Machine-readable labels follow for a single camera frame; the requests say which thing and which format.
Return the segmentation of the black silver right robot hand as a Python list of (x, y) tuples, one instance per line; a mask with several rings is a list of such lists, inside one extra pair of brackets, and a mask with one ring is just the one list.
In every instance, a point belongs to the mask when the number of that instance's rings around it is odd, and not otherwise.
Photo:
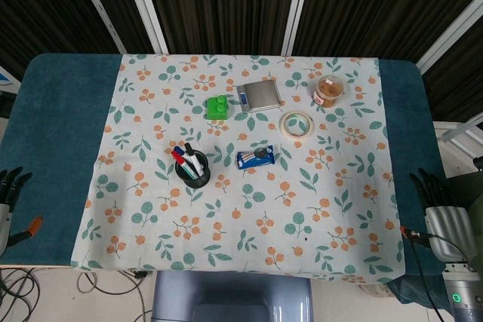
[(420, 168), (419, 175), (409, 174), (423, 211), (424, 232), (404, 229), (401, 233), (412, 242), (430, 249), (444, 263), (469, 262), (475, 242), (469, 216), (448, 186), (436, 175)]

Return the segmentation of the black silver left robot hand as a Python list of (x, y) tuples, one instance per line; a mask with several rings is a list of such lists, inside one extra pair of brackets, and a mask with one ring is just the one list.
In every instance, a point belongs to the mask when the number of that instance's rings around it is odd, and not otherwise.
[(11, 235), (11, 222), (20, 190), (32, 177), (32, 173), (21, 174), (22, 171), (22, 167), (1, 171), (1, 255), (9, 247), (33, 237), (29, 230)]

